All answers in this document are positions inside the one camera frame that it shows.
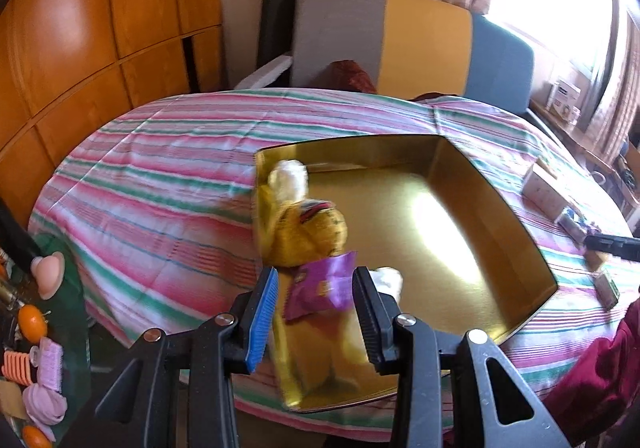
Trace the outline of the green white medicine box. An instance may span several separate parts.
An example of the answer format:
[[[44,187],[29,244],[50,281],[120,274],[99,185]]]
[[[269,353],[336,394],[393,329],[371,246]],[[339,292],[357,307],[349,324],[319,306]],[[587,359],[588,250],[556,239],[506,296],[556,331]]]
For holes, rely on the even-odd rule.
[[[620,290],[614,279],[606,272],[598,272],[593,278],[594,290],[605,310],[613,309],[620,301]]]

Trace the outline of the blue tissue pack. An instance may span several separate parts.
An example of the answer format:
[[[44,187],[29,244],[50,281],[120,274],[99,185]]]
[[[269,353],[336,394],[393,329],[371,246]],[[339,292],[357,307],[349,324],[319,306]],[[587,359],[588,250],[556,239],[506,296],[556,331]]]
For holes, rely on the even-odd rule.
[[[566,206],[559,217],[555,220],[557,223],[578,245],[582,246],[585,238],[598,234],[601,229],[580,211],[574,210],[571,206]]]

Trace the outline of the purple snack packet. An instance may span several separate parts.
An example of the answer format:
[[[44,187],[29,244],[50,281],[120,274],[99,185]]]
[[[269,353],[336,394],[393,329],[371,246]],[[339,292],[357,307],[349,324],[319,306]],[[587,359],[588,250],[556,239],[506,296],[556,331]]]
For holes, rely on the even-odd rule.
[[[294,322],[320,312],[346,312],[354,306],[352,273],[357,253],[349,251],[308,263],[296,272],[288,289],[283,318]]]

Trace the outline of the gold metal tray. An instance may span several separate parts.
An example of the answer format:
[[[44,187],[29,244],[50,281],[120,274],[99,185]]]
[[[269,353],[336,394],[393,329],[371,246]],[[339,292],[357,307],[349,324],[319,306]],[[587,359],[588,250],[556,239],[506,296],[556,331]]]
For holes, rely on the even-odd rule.
[[[343,137],[258,151],[258,246],[275,211],[268,177],[282,160],[306,166],[309,195],[344,215],[357,264],[398,270],[400,308],[435,330],[480,329],[501,343],[555,294],[554,275],[518,216],[445,137]],[[274,316],[270,358],[283,405],[294,412],[356,406],[397,387],[368,361],[351,311],[294,324]]]

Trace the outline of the white cardboard box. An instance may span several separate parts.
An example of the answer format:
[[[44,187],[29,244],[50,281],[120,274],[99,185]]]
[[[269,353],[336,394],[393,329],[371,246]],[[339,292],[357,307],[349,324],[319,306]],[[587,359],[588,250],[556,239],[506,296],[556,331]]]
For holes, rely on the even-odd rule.
[[[556,223],[570,205],[570,197],[559,181],[538,163],[534,163],[523,179],[522,195]]]

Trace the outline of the white plastic bag ball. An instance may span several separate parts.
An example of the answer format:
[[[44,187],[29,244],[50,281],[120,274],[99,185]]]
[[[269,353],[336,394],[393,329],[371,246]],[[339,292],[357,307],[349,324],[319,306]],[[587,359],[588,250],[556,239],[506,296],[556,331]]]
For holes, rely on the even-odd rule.
[[[297,160],[279,161],[268,176],[268,187],[274,202],[299,202],[307,197],[308,172]]]

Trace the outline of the yellow sponge block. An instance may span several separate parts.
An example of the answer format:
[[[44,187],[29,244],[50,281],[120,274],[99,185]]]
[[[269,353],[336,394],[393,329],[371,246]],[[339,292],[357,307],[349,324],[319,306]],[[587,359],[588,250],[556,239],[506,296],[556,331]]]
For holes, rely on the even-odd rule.
[[[585,250],[584,259],[590,272],[598,272],[611,258],[610,253]]]

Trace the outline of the striped bedsheet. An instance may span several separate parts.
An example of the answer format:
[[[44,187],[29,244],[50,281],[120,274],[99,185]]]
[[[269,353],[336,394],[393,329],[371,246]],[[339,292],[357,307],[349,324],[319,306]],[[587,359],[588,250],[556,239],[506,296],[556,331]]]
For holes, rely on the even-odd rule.
[[[444,97],[417,104],[358,93],[276,88],[175,96],[134,109],[58,166],[28,228],[63,239],[88,314],[130,345],[146,329],[189,330],[227,309],[256,275],[256,151],[311,139],[439,134],[488,178],[541,248],[558,292],[504,351],[545,395],[597,338],[612,338],[638,296],[639,268],[606,269],[620,302],[602,308],[574,243],[521,195],[537,160],[567,176],[574,200],[609,234],[628,228],[615,203],[562,146],[509,112]]]

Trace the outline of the white product box on desk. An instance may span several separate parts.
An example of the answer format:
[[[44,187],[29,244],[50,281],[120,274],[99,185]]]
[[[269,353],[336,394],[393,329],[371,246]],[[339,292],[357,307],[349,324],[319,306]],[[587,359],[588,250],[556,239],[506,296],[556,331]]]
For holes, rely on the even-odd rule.
[[[558,81],[551,87],[546,110],[568,125],[575,125],[580,116],[580,89],[572,83]]]

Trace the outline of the pink suction cup toy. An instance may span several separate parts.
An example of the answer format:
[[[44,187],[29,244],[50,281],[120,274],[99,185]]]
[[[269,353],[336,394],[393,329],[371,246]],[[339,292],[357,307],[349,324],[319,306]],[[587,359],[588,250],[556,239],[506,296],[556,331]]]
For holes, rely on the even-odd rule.
[[[32,260],[30,272],[37,283],[40,298],[50,300],[58,292],[64,280],[64,255],[54,252],[46,257],[37,256]]]

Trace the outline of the pink hair roller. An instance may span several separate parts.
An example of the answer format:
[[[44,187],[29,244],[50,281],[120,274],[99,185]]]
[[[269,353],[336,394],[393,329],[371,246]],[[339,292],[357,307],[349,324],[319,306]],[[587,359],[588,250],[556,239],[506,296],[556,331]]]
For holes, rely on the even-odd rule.
[[[42,338],[39,343],[37,381],[38,383],[54,390],[62,392],[63,379],[63,347],[50,338]]]

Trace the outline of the orange tangerine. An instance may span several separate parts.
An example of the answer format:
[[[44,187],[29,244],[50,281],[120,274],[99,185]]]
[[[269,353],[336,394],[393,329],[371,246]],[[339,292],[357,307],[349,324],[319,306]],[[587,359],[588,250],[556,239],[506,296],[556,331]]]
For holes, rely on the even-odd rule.
[[[18,326],[23,338],[34,345],[48,335],[48,324],[42,312],[32,305],[26,304],[17,313]]]

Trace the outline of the dark red cloth on chair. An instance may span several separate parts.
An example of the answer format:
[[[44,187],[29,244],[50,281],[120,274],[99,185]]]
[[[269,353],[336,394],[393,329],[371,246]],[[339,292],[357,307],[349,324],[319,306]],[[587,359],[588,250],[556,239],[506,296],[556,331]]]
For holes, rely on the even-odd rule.
[[[332,90],[376,94],[376,87],[359,64],[354,60],[333,61],[329,65],[329,86]]]

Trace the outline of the black rolled mat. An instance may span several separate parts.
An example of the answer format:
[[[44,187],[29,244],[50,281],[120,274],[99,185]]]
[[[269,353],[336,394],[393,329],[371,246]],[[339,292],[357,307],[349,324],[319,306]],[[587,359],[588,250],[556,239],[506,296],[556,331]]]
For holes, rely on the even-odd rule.
[[[256,67],[292,49],[296,0],[262,0]]]

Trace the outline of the wooden wardrobe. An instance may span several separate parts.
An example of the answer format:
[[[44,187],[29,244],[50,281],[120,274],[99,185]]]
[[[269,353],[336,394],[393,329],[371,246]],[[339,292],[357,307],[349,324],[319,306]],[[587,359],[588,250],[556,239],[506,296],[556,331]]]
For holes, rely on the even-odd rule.
[[[26,224],[86,137],[148,102],[226,86],[220,0],[9,0],[1,197]]]

